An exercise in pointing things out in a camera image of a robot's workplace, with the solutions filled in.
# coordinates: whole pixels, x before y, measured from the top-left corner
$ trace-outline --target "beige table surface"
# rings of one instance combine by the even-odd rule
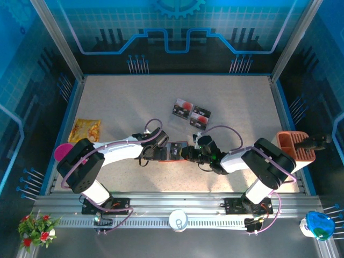
[[[244,146],[260,137],[272,140],[281,130],[266,76],[88,76],[75,119],[101,119],[100,142],[107,142],[142,133],[147,121],[159,118],[170,141],[193,145],[194,128],[171,114],[177,98],[210,110],[208,128],[231,126],[242,135]],[[152,123],[149,129],[157,125]],[[238,137],[224,128],[209,135],[223,152],[240,144]],[[243,192],[256,177],[250,170],[226,176],[207,173],[191,162],[150,162],[143,168],[137,160],[122,160],[103,167],[97,179],[110,191]],[[59,175],[55,191],[63,190],[61,180]],[[295,184],[279,189],[298,191]]]

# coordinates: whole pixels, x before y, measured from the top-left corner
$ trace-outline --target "red flower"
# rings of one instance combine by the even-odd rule
[[[29,217],[30,217],[30,215],[26,215],[23,219],[21,219],[21,222],[24,222],[24,221],[28,220]]]
[[[42,233],[41,233],[40,240],[41,240],[42,242],[45,242],[45,241],[48,240],[48,237],[49,237],[49,232],[42,232]]]
[[[25,247],[30,247],[31,242],[32,242],[32,240],[30,238],[24,238],[23,245]]]

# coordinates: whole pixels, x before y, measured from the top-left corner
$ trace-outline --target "small box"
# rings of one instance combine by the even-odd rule
[[[210,111],[202,109],[199,106],[195,106],[191,114],[190,125],[198,129],[205,130],[210,118],[210,114]]]
[[[173,107],[172,114],[175,114],[183,119],[188,119],[193,106],[193,104],[179,98]]]

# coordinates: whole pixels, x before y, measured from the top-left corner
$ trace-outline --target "snack bag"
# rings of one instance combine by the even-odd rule
[[[91,142],[99,141],[100,124],[100,120],[78,119],[69,135],[68,141],[78,142],[83,138],[87,138]]]

